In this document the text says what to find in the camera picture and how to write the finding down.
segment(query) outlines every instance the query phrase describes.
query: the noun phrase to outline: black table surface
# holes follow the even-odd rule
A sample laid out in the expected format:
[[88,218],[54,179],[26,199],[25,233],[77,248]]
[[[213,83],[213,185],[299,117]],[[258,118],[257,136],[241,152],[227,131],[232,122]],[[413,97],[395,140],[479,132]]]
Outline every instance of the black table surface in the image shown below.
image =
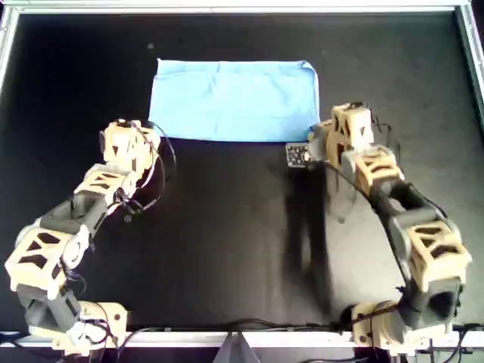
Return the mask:
[[[0,102],[2,262],[18,231],[101,162],[99,130],[147,118],[157,57],[304,59],[319,75],[322,119],[334,104],[367,101],[393,126],[407,178],[461,228],[474,263],[459,319],[482,317],[484,150],[450,14],[22,16]],[[324,322],[399,298],[368,205],[359,198],[344,224],[334,218],[347,211],[325,197],[334,175],[288,171],[282,144],[173,144],[178,174],[163,200],[129,224],[122,213],[104,223],[79,268],[80,299],[122,303],[133,326],[179,327]],[[0,301],[0,330],[25,330],[6,273]]]

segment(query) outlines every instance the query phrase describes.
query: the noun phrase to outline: blue towel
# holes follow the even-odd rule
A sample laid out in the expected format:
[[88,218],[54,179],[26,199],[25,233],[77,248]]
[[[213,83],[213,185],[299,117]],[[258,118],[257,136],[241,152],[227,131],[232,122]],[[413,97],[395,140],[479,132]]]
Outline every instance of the blue towel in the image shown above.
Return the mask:
[[173,138],[305,141],[319,122],[318,76],[304,60],[159,59],[150,121]]

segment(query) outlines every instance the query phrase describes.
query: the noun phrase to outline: beige plastic bracket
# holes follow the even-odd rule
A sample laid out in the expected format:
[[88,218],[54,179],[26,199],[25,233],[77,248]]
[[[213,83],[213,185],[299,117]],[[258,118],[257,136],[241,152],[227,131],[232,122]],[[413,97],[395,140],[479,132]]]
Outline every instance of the beige plastic bracket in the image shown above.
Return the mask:
[[[65,355],[82,355],[87,357],[92,350],[117,348],[123,344],[126,338],[126,324],[128,312],[118,303],[115,302],[88,302],[80,301],[81,315],[80,321],[67,332],[59,333],[53,330],[31,327],[29,332],[40,337],[52,338],[52,349],[63,350]],[[96,327],[92,324],[82,323],[82,320],[96,319],[107,320],[108,327],[113,337],[99,344],[91,344],[89,341],[99,342],[106,336],[106,330]]]
[[107,205],[113,202],[114,193],[122,188],[125,193],[132,196],[136,190],[136,174],[129,172],[123,175],[103,170],[104,166],[96,164],[85,175],[84,181],[76,188],[75,194],[80,191],[91,191],[103,194]]
[[341,155],[348,150],[364,150],[374,142],[371,130],[371,111],[366,107],[351,108],[350,104],[334,106],[328,130],[326,154],[329,163],[341,168]]
[[460,278],[465,284],[472,257],[445,222],[415,225],[406,232],[412,246],[409,268],[423,292],[428,291],[430,282],[446,278]]
[[378,147],[374,152],[367,152],[355,156],[356,181],[361,189],[370,194],[373,183],[382,178],[405,177],[396,163],[395,156],[388,154],[383,147]]
[[152,149],[160,146],[160,137],[153,129],[141,127],[140,121],[132,121],[132,127],[124,119],[113,121],[104,130],[104,161],[116,164],[124,170],[131,170],[136,180],[151,168],[157,154]]
[[21,235],[20,243],[5,263],[11,289],[16,291],[18,284],[38,287],[54,299],[66,281],[60,260],[73,236],[37,225],[26,227]]
[[[396,305],[396,301],[381,304],[358,304],[352,310],[352,320],[362,316],[369,316],[381,309]],[[413,355],[415,350],[426,349],[430,338],[443,337],[446,333],[444,324],[411,330],[405,327],[398,312],[391,311],[375,315],[372,319],[365,319],[353,325],[353,339],[358,346],[388,350],[391,356],[399,354]]]
[[334,131],[344,135],[351,148],[361,150],[374,142],[368,108],[351,108],[350,104],[335,106],[331,110],[331,118]]

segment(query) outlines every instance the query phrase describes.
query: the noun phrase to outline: wire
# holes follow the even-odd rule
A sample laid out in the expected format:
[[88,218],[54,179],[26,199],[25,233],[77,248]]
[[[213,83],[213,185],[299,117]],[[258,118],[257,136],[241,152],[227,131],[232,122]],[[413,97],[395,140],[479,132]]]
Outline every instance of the wire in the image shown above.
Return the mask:
[[367,202],[371,203],[370,198],[368,197],[368,195],[366,195],[363,189],[361,189],[353,180],[350,180],[346,175],[344,175],[338,168],[332,166],[328,162],[323,162],[322,165],[325,168],[335,171],[336,174],[338,174],[341,178],[345,179],[352,187],[354,187],[354,189],[356,189],[363,196],[363,198],[366,199]]
[[[146,135],[140,130],[140,128],[138,127],[138,125],[136,125],[133,121],[130,122],[130,125],[133,126],[136,131],[140,134],[140,136],[144,139],[144,142],[146,142],[148,145],[150,145],[150,148],[151,150],[157,155],[157,159],[160,161],[160,166],[161,166],[161,170],[162,170],[162,174],[163,174],[163,177],[162,177],[162,182],[161,182],[161,188],[160,188],[160,191],[157,195],[156,198],[154,198],[151,202],[149,202],[148,204],[142,206],[142,210],[140,211],[140,213],[142,212],[145,212],[146,210],[150,209],[152,206],[154,206],[162,197],[163,195],[163,192],[165,191],[165,188],[166,188],[166,182],[168,180],[170,180],[175,174],[176,174],[176,170],[177,170],[177,161],[176,161],[176,154],[175,154],[175,149],[173,148],[173,145],[171,143],[171,141],[169,140],[168,136],[166,135],[166,133],[163,131],[163,129],[161,127],[159,127],[156,123],[152,123],[151,121],[148,121],[152,126],[155,126],[157,127],[160,132],[163,134],[163,136],[165,137],[166,139],[166,143],[168,144],[169,146],[169,149],[170,149],[170,153],[172,155],[172,160],[173,160],[173,172],[172,172],[172,175],[170,177],[166,177],[166,169],[165,169],[165,164],[163,162],[163,159],[160,155],[160,152],[157,150],[156,147],[154,147],[153,145],[153,142],[151,142],[151,140],[149,140]],[[151,176],[153,175],[153,170],[154,170],[154,165],[155,165],[155,162],[152,163],[151,165],[151,169],[150,169],[150,174],[148,175],[148,178],[147,180],[145,181],[145,183],[141,186],[141,188],[143,188],[147,182],[150,180]]]
[[170,153],[172,154],[172,160],[173,160],[173,175],[171,175],[170,177],[167,178],[166,181],[170,180],[172,177],[174,177],[176,175],[176,172],[178,170],[178,163],[176,161],[176,154],[175,154],[175,148],[173,147],[172,145],[172,142],[169,140],[169,137],[166,135],[166,133],[163,131],[163,129],[157,125],[156,123],[152,122],[152,121],[147,121],[150,125],[156,127],[157,129],[160,130],[161,134],[165,137],[166,139],[166,143],[168,144],[168,147],[169,147],[169,150],[170,150]]
[[346,362],[362,362],[368,361],[368,357],[363,358],[344,358],[344,359],[329,359],[329,358],[315,358],[302,361],[301,363],[346,363]]
[[36,357],[36,358],[41,358],[44,360],[49,360],[49,361],[59,361],[59,358],[62,358],[62,355],[49,355],[45,354],[43,352],[34,352],[31,349],[27,348],[26,346],[23,346],[19,342],[17,342],[20,339],[23,339],[25,337],[28,337],[29,334],[25,333],[17,333],[17,334],[2,334],[0,333],[0,346],[4,343],[10,343],[12,346],[18,349],[22,349],[24,352],[27,352],[28,354]]
[[143,333],[145,331],[159,331],[160,329],[157,328],[157,327],[145,327],[143,329],[139,329],[139,330],[135,330],[133,331],[131,334],[128,335],[128,337],[126,337],[125,341],[123,342],[123,344],[121,344],[118,348],[118,352],[117,352],[117,355],[116,355],[116,363],[119,362],[119,360],[121,359],[121,354],[123,353],[123,350],[126,348],[126,344],[128,344],[128,342],[136,335],[136,334],[139,334],[139,333]]
[[475,330],[479,327],[484,327],[484,324],[465,324],[463,326],[463,330],[459,332],[459,341],[454,349],[454,351],[452,352],[452,354],[450,355],[450,357],[448,357],[446,360],[444,360],[443,363],[449,363],[452,359],[454,359],[454,357],[459,354],[459,361],[461,360],[462,358],[462,343],[464,341],[464,338],[466,337],[467,333],[469,333],[471,330]]
[[436,363],[436,357],[433,353],[433,339],[429,341],[429,354],[430,354],[430,363]]

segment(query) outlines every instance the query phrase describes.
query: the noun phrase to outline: robotic arm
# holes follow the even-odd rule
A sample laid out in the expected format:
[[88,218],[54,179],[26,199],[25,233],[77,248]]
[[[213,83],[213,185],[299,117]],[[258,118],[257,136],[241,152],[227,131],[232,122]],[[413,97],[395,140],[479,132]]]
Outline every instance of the robotic arm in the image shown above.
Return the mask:
[[331,119],[313,126],[309,143],[286,146],[287,162],[329,163],[380,218],[405,286],[398,302],[355,306],[353,336],[361,346],[408,354],[452,330],[471,256],[455,223],[405,180],[393,152],[373,144],[371,120],[362,103],[333,107]]
[[67,272],[81,262],[104,219],[130,200],[144,171],[152,176],[159,145],[156,132],[139,121],[110,123],[101,132],[105,163],[93,165],[69,200],[18,234],[5,263],[11,289],[26,310],[29,332],[52,338],[53,349],[86,356],[125,339],[127,311],[114,302],[78,301]]

